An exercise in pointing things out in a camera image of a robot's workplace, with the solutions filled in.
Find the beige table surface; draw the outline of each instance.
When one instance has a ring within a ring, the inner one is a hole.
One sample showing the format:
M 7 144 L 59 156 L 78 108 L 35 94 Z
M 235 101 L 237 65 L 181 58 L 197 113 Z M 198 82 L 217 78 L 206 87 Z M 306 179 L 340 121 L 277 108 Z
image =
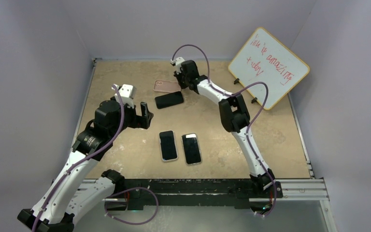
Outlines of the beige table surface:
M 211 80 L 225 90 L 236 92 L 228 61 L 210 63 Z M 200 74 L 206 74 L 206 63 L 198 61 Z M 158 110 L 153 91 L 155 80 L 172 80 L 174 67 L 168 61 L 99 61 L 79 127 L 94 118 L 100 102 L 113 96 L 113 83 L 137 88 L 134 102 L 140 112 L 140 102 L 148 104 L 154 113 L 147 130 L 127 128 L 114 142 L 101 162 L 87 178 L 98 178 L 107 169 L 119 171 L 126 178 L 249 178 L 248 166 L 237 141 L 221 125 L 218 105 L 189 89 L 182 90 L 185 102 Z M 243 93 L 251 119 L 259 109 L 251 104 L 252 96 Z M 179 158 L 172 162 L 161 159 L 158 134 L 174 131 Z M 300 136 L 289 104 L 284 97 L 271 110 L 263 111 L 252 126 L 254 139 L 262 156 L 277 178 L 309 178 Z M 181 135 L 196 133 L 202 162 L 188 166 L 185 162 Z

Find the whiteboard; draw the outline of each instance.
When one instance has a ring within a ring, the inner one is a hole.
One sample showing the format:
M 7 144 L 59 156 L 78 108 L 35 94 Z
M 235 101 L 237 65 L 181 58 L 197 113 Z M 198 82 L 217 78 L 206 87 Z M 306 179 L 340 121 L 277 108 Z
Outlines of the whiteboard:
M 309 73 L 309 66 L 264 28 L 257 28 L 228 70 L 244 87 L 257 81 L 266 83 L 269 94 L 264 109 L 270 110 Z M 262 105 L 263 85 L 252 86 L 248 92 Z

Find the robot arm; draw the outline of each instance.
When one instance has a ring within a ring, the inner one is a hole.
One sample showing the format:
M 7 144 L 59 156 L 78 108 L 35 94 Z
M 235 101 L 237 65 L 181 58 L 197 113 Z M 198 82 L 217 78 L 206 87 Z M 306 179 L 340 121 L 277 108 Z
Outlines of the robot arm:
M 249 130 L 248 136 L 246 134 L 250 116 L 243 96 L 241 94 L 234 96 L 231 92 L 227 92 L 216 84 L 210 83 L 207 76 L 199 74 L 197 65 L 192 60 L 185 61 L 182 57 L 179 57 L 172 60 L 171 64 L 176 67 L 174 76 L 177 78 L 181 88 L 189 88 L 218 104 L 221 123 L 226 131 L 231 132 L 240 145 L 248 163 L 255 189 L 258 192 L 267 189 L 272 184 L 272 180 L 264 169 L 267 169 L 273 179 L 275 177 L 261 156 L 251 130 Z M 250 144 L 257 152 L 256 155 L 250 148 Z
M 136 88 L 130 85 L 116 87 L 119 89 L 125 113 L 122 130 L 127 127 L 149 128 L 153 114 L 148 111 L 146 103 L 141 102 L 142 115 L 136 115 L 136 106 L 133 104 Z M 31 209 L 23 209 L 18 215 L 18 220 L 32 229 L 36 217 L 41 212 L 36 227 L 37 232 L 71 232 L 74 225 L 95 204 L 124 190 L 124 177 L 114 170 L 107 170 L 87 189 L 77 191 L 84 178 L 113 146 L 113 143 L 91 159 L 67 171 L 72 165 L 110 142 L 120 126 L 120 118 L 121 109 L 117 94 L 110 100 L 100 103 L 95 111 L 95 118 L 89 121 L 85 130 L 77 136 L 66 164 L 50 189 Z M 58 185 L 56 191 L 49 196 L 56 185 Z M 48 205 L 45 209 L 41 209 L 47 198 L 50 198 Z

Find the pink phone case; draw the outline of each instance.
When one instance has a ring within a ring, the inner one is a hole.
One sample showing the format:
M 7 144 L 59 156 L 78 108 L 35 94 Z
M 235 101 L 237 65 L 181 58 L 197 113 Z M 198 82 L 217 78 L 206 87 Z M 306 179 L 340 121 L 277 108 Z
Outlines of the pink phone case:
M 156 80 L 153 90 L 162 93 L 174 93 L 180 91 L 181 87 L 175 81 Z

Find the yellow whiteboard border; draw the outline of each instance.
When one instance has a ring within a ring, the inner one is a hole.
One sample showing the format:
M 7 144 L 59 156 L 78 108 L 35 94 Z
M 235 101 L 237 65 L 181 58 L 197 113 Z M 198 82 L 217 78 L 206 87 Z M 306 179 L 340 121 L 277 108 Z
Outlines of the yellow whiteboard border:
M 296 83 L 294 84 L 289 90 L 288 92 L 286 92 L 286 94 L 284 94 L 280 99 L 278 99 L 274 105 L 272 105 L 270 108 L 265 108 L 265 110 L 270 110 L 272 109 L 283 97 L 285 97 L 287 95 L 287 93 L 289 93 L 304 77 L 306 77 L 306 75 L 308 75 L 309 71 L 311 70 L 311 68 L 309 68 L 309 66 L 303 62 L 303 60 L 301 58 L 299 58 L 297 55 L 295 55 L 289 48 L 287 48 L 283 43 L 281 43 L 277 38 L 275 38 L 273 35 L 271 35 L 271 33 L 269 33 L 267 30 L 265 30 L 265 28 L 263 27 L 259 27 L 257 29 L 255 29 L 254 33 L 252 33 L 252 35 L 248 38 L 247 42 L 245 42 L 244 46 L 241 47 L 241 49 L 238 51 L 238 53 L 234 56 L 234 58 L 232 59 L 232 61 L 229 63 L 228 65 L 228 71 L 234 76 L 235 79 L 238 79 L 237 76 L 235 76 L 234 73 L 232 73 L 232 71 L 229 69 L 229 66 L 233 63 L 233 61 L 235 60 L 235 58 L 240 54 L 240 52 L 242 51 L 242 49 L 247 45 L 247 43 L 251 40 L 251 38 L 254 36 L 254 34 L 257 32 L 257 30 L 259 29 L 263 29 L 266 33 L 268 33 L 272 38 L 274 38 L 280 45 L 282 45 L 286 50 L 288 50 L 292 55 L 294 55 L 297 59 L 299 59 L 306 67 L 308 67 L 308 71 L 307 73 L 301 77 L 301 79 Z M 247 89 L 247 91 L 249 92 L 249 94 L 251 94 L 251 96 L 253 96 L 255 98 L 255 96 L 251 93 L 251 91 L 249 89 Z

